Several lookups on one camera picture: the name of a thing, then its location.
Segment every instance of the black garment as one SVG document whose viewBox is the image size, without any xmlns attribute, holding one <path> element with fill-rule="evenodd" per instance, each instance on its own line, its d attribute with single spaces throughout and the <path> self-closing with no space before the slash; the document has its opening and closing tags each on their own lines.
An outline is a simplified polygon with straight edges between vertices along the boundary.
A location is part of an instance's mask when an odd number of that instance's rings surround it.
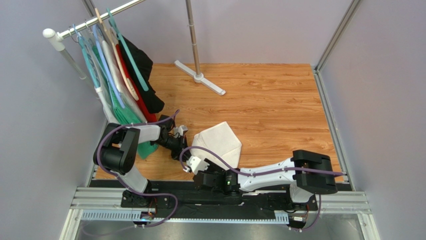
<svg viewBox="0 0 426 240">
<path fill-rule="evenodd" d="M 139 82 L 138 77 L 136 76 L 135 69 L 133 68 L 132 63 L 130 62 L 129 57 L 126 53 L 126 50 L 122 42 L 119 41 L 120 51 L 122 52 L 124 63 L 128 69 L 128 74 L 136 85 L 137 90 L 139 91 L 140 96 L 142 97 L 143 103 L 145 103 L 145 106 L 148 109 L 148 112 L 151 114 L 157 114 L 163 110 L 164 102 L 156 96 L 156 91 L 154 91 L 154 89 L 148 82 L 148 80 L 150 79 L 151 70 L 153 69 L 153 61 L 148 57 L 148 55 L 144 51 L 133 45 L 133 43 L 127 40 L 124 36 L 123 38 L 131 53 L 131 56 L 133 57 L 134 62 L 136 63 L 137 69 L 139 69 L 140 74 L 142 75 L 146 85 L 148 86 L 148 91 L 145 91 L 142 88 L 142 85 Z"/>
</svg>

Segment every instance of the white wall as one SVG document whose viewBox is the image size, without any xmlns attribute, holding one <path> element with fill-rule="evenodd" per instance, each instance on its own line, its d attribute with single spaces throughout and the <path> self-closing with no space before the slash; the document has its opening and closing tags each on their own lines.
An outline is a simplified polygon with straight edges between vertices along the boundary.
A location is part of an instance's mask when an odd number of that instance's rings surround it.
<svg viewBox="0 0 426 240">
<path fill-rule="evenodd" d="M 129 0 L 93 0 L 101 13 Z M 316 65 L 351 0 L 192 0 L 201 63 Z M 185 0 L 147 0 L 116 15 L 155 63 L 194 62 Z"/>
<path fill-rule="evenodd" d="M 0 239 L 57 240 L 105 118 L 94 90 L 42 31 L 89 16 L 78 0 L 1 6 Z M 78 45 L 64 42 L 83 67 Z"/>
<path fill-rule="evenodd" d="M 426 1 L 364 0 L 322 72 L 381 239 L 426 234 Z"/>
</svg>

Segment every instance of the garment rack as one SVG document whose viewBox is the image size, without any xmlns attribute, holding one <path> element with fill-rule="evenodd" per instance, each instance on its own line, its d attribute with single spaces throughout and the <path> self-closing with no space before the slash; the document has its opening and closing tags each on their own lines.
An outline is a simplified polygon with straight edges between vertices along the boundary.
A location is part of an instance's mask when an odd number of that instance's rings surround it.
<svg viewBox="0 0 426 240">
<path fill-rule="evenodd" d="M 110 12 L 112 15 L 116 15 L 118 13 L 123 12 L 124 10 L 127 10 L 131 7 L 136 6 L 137 4 L 140 4 L 142 2 L 145 2 L 146 0 L 133 0 L 128 3 L 125 3 L 115 9 L 112 9 Z M 186 1 L 186 11 L 188 14 L 188 22 L 189 22 L 189 32 L 191 34 L 191 42 L 192 42 L 192 52 L 194 57 L 194 63 L 195 63 L 195 71 L 181 63 L 179 60 L 176 60 L 174 62 L 174 65 L 179 68 L 180 70 L 184 71 L 186 74 L 190 75 L 196 83 L 201 83 L 205 85 L 207 88 L 212 90 L 213 92 L 224 95 L 226 93 L 225 90 L 218 87 L 211 81 L 207 80 L 204 77 L 204 74 L 200 70 L 200 60 L 198 55 L 198 48 L 197 48 L 197 38 L 195 33 L 195 26 L 194 26 L 194 17 L 193 17 L 193 10 L 191 6 L 191 0 L 185 0 Z M 102 20 L 108 19 L 110 16 L 106 12 L 102 15 L 100 15 L 100 18 Z M 68 30 L 65 30 L 63 32 L 56 32 L 51 28 L 46 28 L 43 30 L 43 36 L 49 40 L 49 42 L 52 44 L 52 46 L 55 48 L 56 51 L 60 52 L 62 56 L 68 61 L 68 63 L 77 71 L 78 76 L 80 79 L 87 78 L 87 75 L 85 72 L 80 68 L 80 66 L 76 63 L 76 61 L 73 59 L 73 57 L 70 55 L 70 53 L 65 48 L 65 45 L 62 43 L 62 41 L 65 38 L 71 37 L 72 35 L 76 34 L 76 32 L 79 32 L 81 30 L 84 30 L 90 26 L 93 26 L 95 24 L 99 23 L 99 20 L 97 17 L 93 17 L 79 25 L 75 26 L 75 29 L 73 27 L 70 27 Z"/>
</svg>

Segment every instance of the wooden floor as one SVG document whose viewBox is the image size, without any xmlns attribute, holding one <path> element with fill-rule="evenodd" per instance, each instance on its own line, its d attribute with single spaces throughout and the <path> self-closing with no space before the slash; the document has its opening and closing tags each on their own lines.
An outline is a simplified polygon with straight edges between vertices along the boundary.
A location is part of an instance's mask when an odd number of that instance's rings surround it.
<svg viewBox="0 0 426 240">
<path fill-rule="evenodd" d="M 176 125 L 188 127 L 189 145 L 195 134 L 227 121 L 242 142 L 240 168 L 275 164 L 291 157 L 293 150 L 304 149 L 329 155 L 333 169 L 340 172 L 310 65 L 202 64 L 201 71 L 226 94 L 213 93 L 172 64 L 154 65 L 149 80 L 165 102 L 162 114 L 180 109 Z M 193 177 L 162 147 L 146 160 L 138 156 L 135 164 L 150 180 Z M 96 178 L 112 176 L 99 170 Z"/>
</svg>

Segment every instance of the beige clothes hanger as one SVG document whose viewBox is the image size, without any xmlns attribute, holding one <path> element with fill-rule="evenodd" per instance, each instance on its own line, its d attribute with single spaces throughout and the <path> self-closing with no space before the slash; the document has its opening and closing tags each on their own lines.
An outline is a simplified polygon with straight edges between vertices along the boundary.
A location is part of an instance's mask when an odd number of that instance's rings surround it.
<svg viewBox="0 0 426 240">
<path fill-rule="evenodd" d="M 99 20 L 99 24 L 102 25 L 102 28 L 103 28 L 103 31 L 106 34 L 106 37 L 108 38 L 109 42 L 111 43 L 111 47 L 112 47 L 112 50 L 114 52 L 115 60 L 117 62 L 118 69 L 120 70 L 120 73 L 121 73 L 122 79 L 124 81 L 124 84 L 125 84 L 126 88 L 128 89 L 128 91 L 130 92 L 130 95 L 133 97 L 133 99 L 136 100 L 136 101 L 138 101 L 139 97 L 136 94 L 136 91 L 133 88 L 133 85 L 130 82 L 130 79 L 128 79 L 126 77 L 126 74 L 125 74 L 125 72 L 123 70 L 122 62 L 121 62 L 120 57 L 119 57 L 119 53 L 117 52 L 117 49 L 116 49 L 116 44 L 118 44 L 118 40 L 115 37 L 114 32 L 112 32 L 112 29 L 110 29 L 111 31 L 107 30 L 107 27 L 105 26 L 104 22 L 102 21 L 101 15 L 99 14 L 99 11 L 98 11 L 98 9 L 96 7 L 94 9 L 94 12 L 96 13 L 96 17 Z"/>
</svg>

